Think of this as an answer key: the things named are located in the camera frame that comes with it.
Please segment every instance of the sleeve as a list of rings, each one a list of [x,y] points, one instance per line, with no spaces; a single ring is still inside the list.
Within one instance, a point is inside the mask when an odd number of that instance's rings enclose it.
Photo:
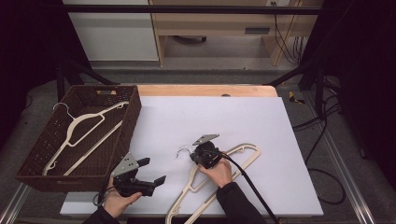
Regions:
[[[120,224],[113,216],[111,216],[103,206],[88,217],[83,224]]]
[[[231,182],[222,189],[218,189],[217,198],[227,216],[228,224],[266,223],[263,216],[248,200],[237,183]]]

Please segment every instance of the floor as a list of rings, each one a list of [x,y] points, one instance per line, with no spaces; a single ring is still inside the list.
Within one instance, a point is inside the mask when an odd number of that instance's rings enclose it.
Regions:
[[[209,36],[205,43],[195,39],[170,38],[163,67],[155,63],[134,63],[127,66],[98,63],[95,70],[120,83],[263,84],[286,74],[295,66],[283,60],[280,66],[273,67],[259,37]],[[294,77],[276,88],[284,100],[292,126],[315,116],[309,104],[314,96],[313,91],[298,91],[296,83],[299,78]],[[88,77],[84,77],[84,80],[94,82]],[[291,91],[295,101],[290,100]],[[325,91],[325,97],[331,95],[331,90]],[[7,186],[0,188],[2,211],[7,208],[7,202],[11,201],[19,186],[14,176],[50,115],[52,108],[48,105],[57,101],[55,83],[52,81],[31,90],[28,95],[28,102],[30,101],[12,136],[0,151],[0,180],[3,186]],[[329,100],[329,107],[336,104],[335,99]],[[304,158],[316,143],[323,125],[322,122],[295,132]],[[359,143],[354,139],[342,111],[328,117],[326,130],[327,135],[318,142],[308,168],[326,171],[340,179],[329,150],[331,144],[334,144],[375,222],[359,219],[353,206],[356,203],[354,197],[348,194],[339,204],[321,202],[323,217],[285,218],[284,223],[396,223],[396,193],[375,162],[361,157]],[[331,202],[342,198],[342,189],[337,181],[316,170],[310,174],[320,198]],[[79,223],[71,217],[59,215],[64,196],[64,193],[43,193],[31,189],[16,223]]]

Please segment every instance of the electrical outlet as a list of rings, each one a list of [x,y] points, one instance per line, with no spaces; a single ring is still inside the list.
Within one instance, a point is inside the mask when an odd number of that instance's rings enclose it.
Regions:
[[[266,7],[287,7],[290,0],[267,0]]]

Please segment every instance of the hanger hook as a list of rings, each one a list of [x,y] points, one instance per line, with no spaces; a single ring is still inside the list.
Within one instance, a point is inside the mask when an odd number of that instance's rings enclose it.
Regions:
[[[69,106],[68,106],[67,104],[65,104],[65,103],[58,103],[58,104],[54,105],[52,109],[54,110],[55,107],[56,107],[57,105],[64,105],[64,106],[66,106],[66,108],[67,108],[67,110],[66,110],[67,115],[70,116],[70,118],[75,119],[75,118],[69,113]]]
[[[182,150],[188,150],[189,152],[190,152],[190,155],[191,155],[191,149],[190,149],[190,147],[189,146],[181,146],[179,149],[178,149],[178,151],[177,151],[177,154],[176,154],[176,158],[178,158],[178,154],[180,153],[180,151],[182,151]]]

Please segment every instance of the wooden edge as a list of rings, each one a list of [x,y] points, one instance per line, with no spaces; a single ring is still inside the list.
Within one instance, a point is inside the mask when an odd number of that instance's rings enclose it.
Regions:
[[[277,97],[272,86],[255,85],[138,85],[141,96]]]

